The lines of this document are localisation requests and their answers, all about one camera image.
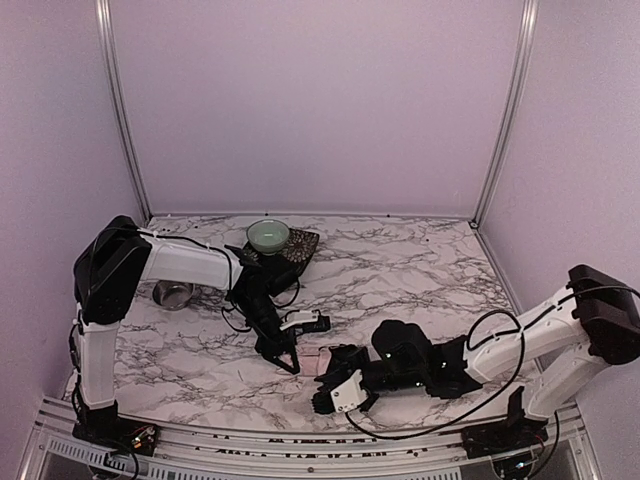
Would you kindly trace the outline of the pink and black umbrella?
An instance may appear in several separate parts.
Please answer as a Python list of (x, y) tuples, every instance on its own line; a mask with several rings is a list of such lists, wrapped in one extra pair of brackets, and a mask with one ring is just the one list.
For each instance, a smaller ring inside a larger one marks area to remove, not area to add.
[(318, 377), (324, 375), (331, 362), (332, 352), (328, 346), (300, 347), (297, 349), (299, 375)]

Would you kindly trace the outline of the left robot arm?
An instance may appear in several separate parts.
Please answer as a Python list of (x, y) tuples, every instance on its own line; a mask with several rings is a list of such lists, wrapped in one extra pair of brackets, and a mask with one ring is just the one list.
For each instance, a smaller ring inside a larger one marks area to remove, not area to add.
[(198, 285), (224, 293), (231, 309), (257, 335), (256, 351), (291, 373), (300, 370), (292, 333), (272, 301), (265, 269), (236, 248), (210, 247), (177, 235), (158, 235), (115, 217), (78, 257), (73, 267), (77, 317), (69, 336), (76, 383), (73, 435), (99, 445), (153, 452), (155, 425), (125, 420), (114, 391), (119, 327), (140, 284), (152, 282), (152, 298), (165, 309), (187, 306)]

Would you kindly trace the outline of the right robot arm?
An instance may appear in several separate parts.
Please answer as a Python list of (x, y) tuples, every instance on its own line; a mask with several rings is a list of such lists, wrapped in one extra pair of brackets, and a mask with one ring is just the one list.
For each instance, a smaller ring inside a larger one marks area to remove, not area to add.
[(311, 403), (315, 413), (369, 410), (380, 393), (422, 388), (443, 400), (478, 391), (495, 377), (553, 351), (560, 354), (532, 383), (508, 397), (504, 419), (461, 431), (468, 458), (523, 449), (546, 440), (549, 420), (601, 371), (639, 357), (639, 293), (590, 266), (577, 265), (551, 298), (512, 316), (511, 327), (475, 340), (471, 334), (433, 343), (414, 323), (385, 320), (369, 349), (330, 348)]

